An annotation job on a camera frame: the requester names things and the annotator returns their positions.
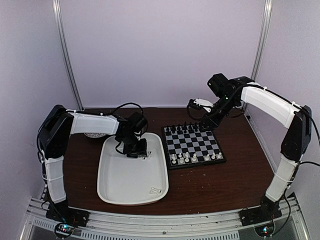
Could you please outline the white chess queen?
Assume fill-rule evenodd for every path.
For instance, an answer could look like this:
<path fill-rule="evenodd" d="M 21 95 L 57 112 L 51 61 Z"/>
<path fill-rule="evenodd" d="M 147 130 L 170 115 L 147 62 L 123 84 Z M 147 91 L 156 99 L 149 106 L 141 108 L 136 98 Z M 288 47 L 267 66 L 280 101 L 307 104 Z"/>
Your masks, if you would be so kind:
<path fill-rule="evenodd" d="M 193 156 L 192 156 L 192 162 L 196 162 L 197 161 L 197 154 L 194 153 Z"/>

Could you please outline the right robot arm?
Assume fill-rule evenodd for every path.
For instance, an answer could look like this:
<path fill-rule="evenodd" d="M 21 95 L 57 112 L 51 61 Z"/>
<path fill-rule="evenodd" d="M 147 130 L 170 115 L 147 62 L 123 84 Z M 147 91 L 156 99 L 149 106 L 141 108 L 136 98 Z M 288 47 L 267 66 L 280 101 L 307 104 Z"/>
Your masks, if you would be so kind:
<path fill-rule="evenodd" d="M 280 145 L 279 161 L 274 177 L 256 210 L 259 220 L 268 220 L 275 212 L 275 204 L 283 197 L 285 190 L 293 182 L 298 166 L 312 139 L 312 109 L 300 105 L 262 86 L 253 79 L 240 76 L 226 78 L 222 73 L 214 74 L 207 86 L 216 96 L 216 102 L 196 98 L 190 103 L 205 110 L 200 119 L 201 129 L 216 129 L 223 119 L 236 107 L 246 104 L 283 128 L 277 140 Z"/>

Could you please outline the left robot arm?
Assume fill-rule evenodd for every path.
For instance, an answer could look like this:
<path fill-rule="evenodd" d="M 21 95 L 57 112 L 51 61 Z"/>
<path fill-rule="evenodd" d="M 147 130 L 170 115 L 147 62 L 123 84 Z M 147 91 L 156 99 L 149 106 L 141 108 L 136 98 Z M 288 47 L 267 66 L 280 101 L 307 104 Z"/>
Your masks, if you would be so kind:
<path fill-rule="evenodd" d="M 143 113 L 134 112 L 122 117 L 114 112 L 97 113 L 67 109 L 55 105 L 37 133 L 37 150 L 44 165 L 44 181 L 51 201 L 55 204 L 52 213 L 61 222 L 72 218 L 72 211 L 63 202 L 67 200 L 64 187 L 63 161 L 69 139 L 74 134 L 104 134 L 114 136 L 123 145 L 120 154 L 128 158 L 147 155 L 147 140 L 142 137 L 148 120 Z"/>

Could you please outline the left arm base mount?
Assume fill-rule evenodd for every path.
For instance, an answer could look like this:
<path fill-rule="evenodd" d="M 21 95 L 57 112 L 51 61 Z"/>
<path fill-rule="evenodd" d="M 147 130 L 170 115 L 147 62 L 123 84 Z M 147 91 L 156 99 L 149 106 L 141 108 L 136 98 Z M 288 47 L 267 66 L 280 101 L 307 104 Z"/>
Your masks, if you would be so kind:
<path fill-rule="evenodd" d="M 45 217 L 57 222 L 66 223 L 74 227 L 86 227 L 90 213 L 85 210 L 67 208 L 65 211 L 56 210 L 53 206 L 49 206 Z"/>

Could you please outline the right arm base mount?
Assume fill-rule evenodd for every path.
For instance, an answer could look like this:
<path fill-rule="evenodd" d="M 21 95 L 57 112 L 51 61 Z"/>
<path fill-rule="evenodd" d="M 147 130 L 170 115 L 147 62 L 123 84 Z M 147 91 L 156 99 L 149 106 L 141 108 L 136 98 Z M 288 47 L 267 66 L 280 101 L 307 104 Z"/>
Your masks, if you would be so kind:
<path fill-rule="evenodd" d="M 272 213 L 265 213 L 260 206 L 244 208 L 239 211 L 239 217 L 243 227 L 263 222 L 270 222 L 274 219 L 280 218 L 281 216 L 282 212 L 279 209 L 276 209 Z"/>

